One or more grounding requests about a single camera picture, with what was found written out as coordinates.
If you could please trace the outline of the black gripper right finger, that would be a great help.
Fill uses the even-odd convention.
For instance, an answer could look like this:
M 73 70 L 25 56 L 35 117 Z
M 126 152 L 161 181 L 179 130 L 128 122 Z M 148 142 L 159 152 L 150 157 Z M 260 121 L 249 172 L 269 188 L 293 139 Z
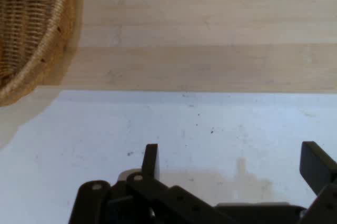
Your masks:
M 316 199 L 299 223 L 336 223 L 336 162 L 314 141 L 303 142 L 300 174 Z

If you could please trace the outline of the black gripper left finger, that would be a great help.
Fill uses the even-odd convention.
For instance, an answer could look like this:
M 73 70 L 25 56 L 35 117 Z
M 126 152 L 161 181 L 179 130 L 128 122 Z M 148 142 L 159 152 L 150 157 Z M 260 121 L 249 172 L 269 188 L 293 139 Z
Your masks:
M 82 184 L 69 223 L 231 223 L 179 186 L 158 181 L 158 145 L 145 148 L 142 167 L 111 186 L 104 180 Z

